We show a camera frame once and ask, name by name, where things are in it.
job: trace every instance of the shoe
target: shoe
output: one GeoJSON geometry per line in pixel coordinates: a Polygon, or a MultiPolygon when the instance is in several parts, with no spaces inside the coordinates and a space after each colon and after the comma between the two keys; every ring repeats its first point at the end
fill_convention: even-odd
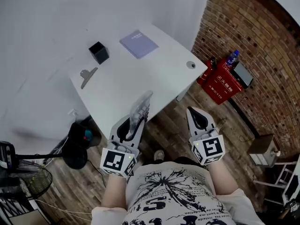
{"type": "Polygon", "coordinates": [[[156,160],[164,160],[165,158],[165,153],[163,150],[157,150],[155,153],[154,153],[154,161],[156,160]]]}

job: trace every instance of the brick wall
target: brick wall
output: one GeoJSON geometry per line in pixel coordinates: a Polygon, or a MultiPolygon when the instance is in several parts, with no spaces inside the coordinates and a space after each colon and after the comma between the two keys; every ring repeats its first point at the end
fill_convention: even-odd
{"type": "Polygon", "coordinates": [[[300,28],[274,0],[208,0],[192,52],[202,61],[240,51],[254,77],[233,97],[285,156],[300,152],[300,28]]]}

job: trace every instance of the water bottle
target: water bottle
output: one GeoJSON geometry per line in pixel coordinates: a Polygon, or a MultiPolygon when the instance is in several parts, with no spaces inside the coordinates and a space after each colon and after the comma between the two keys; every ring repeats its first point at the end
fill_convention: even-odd
{"type": "Polygon", "coordinates": [[[231,68],[233,63],[238,59],[238,55],[239,55],[238,50],[235,50],[233,53],[231,53],[226,60],[226,65],[231,68]]]}

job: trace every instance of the black box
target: black box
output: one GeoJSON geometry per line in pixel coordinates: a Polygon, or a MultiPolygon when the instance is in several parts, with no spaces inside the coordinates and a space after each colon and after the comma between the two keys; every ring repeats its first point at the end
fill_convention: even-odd
{"type": "Polygon", "coordinates": [[[89,51],[99,64],[103,63],[109,58],[106,47],[104,47],[100,42],[96,42],[92,47],[89,48],[89,51]]]}

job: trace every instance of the graphic print shirt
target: graphic print shirt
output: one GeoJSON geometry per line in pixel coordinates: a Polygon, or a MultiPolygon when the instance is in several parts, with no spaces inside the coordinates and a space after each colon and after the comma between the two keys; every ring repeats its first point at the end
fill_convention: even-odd
{"type": "Polygon", "coordinates": [[[164,162],[139,167],[126,188],[128,210],[96,207],[92,225],[263,225],[241,189],[216,196],[210,173],[164,162]]]}

